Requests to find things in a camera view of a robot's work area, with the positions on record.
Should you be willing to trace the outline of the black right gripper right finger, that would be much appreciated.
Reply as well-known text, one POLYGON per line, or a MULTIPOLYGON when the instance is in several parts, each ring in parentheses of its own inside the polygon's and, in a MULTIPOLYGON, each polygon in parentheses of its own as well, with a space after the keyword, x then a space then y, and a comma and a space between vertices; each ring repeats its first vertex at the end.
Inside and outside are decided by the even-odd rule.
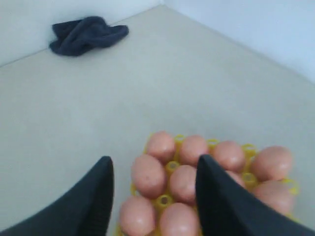
POLYGON ((205 236, 315 234, 258 200, 208 154, 198 160, 195 191, 201 230, 205 236))

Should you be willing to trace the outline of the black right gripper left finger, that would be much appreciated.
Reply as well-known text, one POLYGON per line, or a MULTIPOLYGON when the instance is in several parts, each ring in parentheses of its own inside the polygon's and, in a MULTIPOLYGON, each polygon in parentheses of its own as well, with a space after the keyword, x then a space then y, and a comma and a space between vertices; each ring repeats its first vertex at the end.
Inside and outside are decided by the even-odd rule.
POLYGON ((108 231, 113 199, 113 162, 109 156, 103 156, 63 196, 0 234, 2 236, 104 236, 108 231))

